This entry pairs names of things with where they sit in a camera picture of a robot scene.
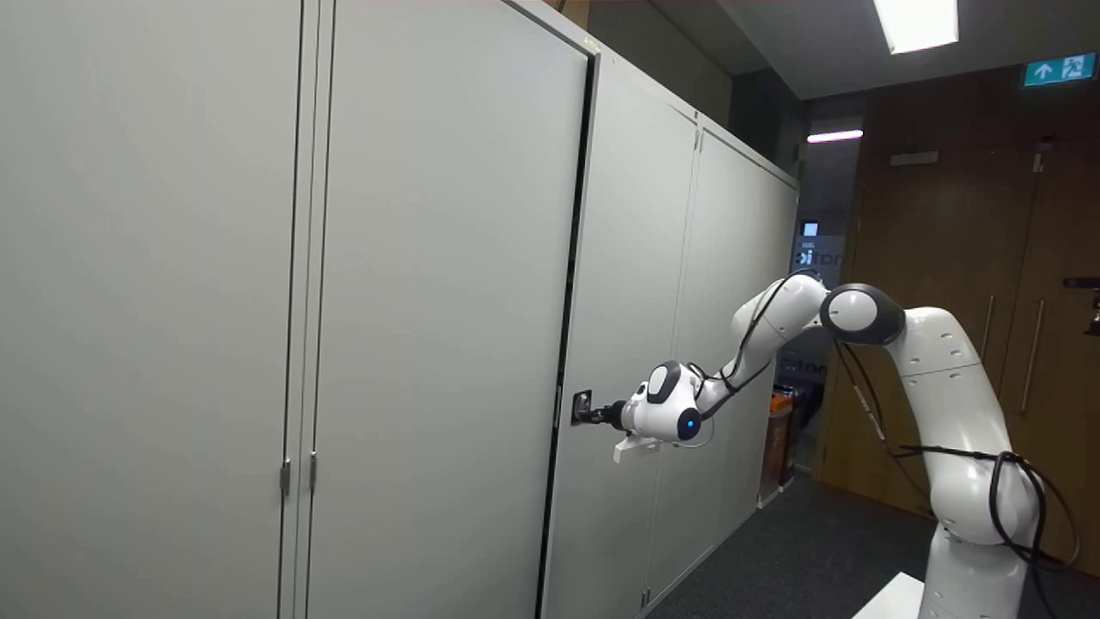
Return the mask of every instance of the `white robotic arm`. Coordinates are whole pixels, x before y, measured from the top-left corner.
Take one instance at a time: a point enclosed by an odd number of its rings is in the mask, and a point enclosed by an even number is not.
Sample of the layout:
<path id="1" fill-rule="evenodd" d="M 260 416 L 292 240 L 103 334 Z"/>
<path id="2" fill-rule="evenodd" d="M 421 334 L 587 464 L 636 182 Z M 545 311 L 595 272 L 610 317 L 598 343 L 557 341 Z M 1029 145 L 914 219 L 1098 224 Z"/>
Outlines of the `white robotic arm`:
<path id="1" fill-rule="evenodd" d="M 901 310 L 870 285 L 828 293 L 815 277 L 792 274 L 731 311 L 739 349 L 720 373 L 659 364 L 641 390 L 610 410 L 584 410 L 582 424 L 616 424 L 624 434 L 616 459 L 624 451 L 685 444 L 807 326 L 887 347 L 914 410 L 940 517 L 921 619 L 1016 614 L 1029 577 L 1021 545 L 1036 544 L 1037 481 L 1009 456 L 981 353 L 945 310 Z"/>

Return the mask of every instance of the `exit sign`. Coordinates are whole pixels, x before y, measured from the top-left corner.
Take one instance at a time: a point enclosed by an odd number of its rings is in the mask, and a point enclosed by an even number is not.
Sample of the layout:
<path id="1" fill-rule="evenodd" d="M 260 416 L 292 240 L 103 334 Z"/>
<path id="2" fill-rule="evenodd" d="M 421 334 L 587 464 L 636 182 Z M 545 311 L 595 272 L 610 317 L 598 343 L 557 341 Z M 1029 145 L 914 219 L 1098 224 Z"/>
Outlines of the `exit sign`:
<path id="1" fill-rule="evenodd" d="M 1029 61 L 1026 90 L 1085 81 L 1092 76 L 1098 76 L 1098 53 L 1042 57 L 1042 61 Z"/>

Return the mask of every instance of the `gray floor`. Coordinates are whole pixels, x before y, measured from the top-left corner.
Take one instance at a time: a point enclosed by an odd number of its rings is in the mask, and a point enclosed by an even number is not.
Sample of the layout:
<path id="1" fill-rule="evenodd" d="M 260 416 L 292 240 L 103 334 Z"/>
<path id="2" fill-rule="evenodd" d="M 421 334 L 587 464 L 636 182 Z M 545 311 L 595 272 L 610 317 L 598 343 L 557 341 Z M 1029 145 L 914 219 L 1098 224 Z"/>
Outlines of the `gray floor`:
<path id="1" fill-rule="evenodd" d="M 924 575 L 933 521 L 797 474 L 649 619 L 847 619 L 897 570 Z M 1045 577 L 1056 619 L 1098 619 L 1100 582 Z M 1026 592 L 1026 619 L 1042 619 Z"/>

